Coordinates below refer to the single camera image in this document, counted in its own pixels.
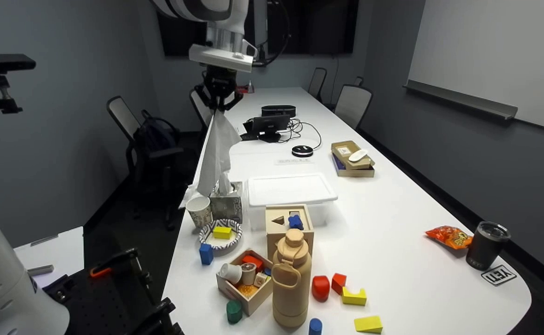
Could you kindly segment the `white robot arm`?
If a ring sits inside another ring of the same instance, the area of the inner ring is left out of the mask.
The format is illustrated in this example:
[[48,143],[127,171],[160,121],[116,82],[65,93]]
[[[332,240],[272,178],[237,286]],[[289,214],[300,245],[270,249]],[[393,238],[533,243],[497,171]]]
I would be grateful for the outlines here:
[[151,0],[160,13],[207,26],[205,41],[188,48],[188,57],[207,67],[203,85],[211,108],[229,109],[237,74],[250,72],[257,48],[244,39],[250,0]]

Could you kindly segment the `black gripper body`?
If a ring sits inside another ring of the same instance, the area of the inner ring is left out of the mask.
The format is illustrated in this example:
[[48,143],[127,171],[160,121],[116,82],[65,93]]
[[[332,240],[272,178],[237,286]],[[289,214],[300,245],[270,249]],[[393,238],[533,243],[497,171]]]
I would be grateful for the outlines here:
[[203,70],[203,82],[198,85],[198,93],[214,111],[231,109],[240,100],[237,91],[237,72],[209,65]]

